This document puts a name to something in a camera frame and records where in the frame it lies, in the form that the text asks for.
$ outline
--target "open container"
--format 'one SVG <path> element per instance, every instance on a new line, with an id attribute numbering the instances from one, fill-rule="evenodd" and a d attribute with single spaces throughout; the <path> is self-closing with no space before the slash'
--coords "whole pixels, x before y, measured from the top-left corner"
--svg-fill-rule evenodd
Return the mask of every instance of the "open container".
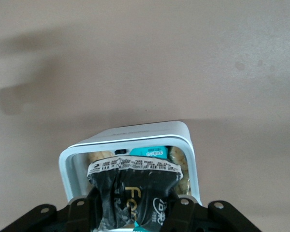
<path id="1" fill-rule="evenodd" d="M 186 157 L 191 195 L 201 204 L 195 154 L 189 129 L 180 121 L 159 122 L 105 130 L 64 150 L 59 157 L 59 169 L 68 201 L 88 195 L 88 154 L 98 151 L 175 146 Z"/>

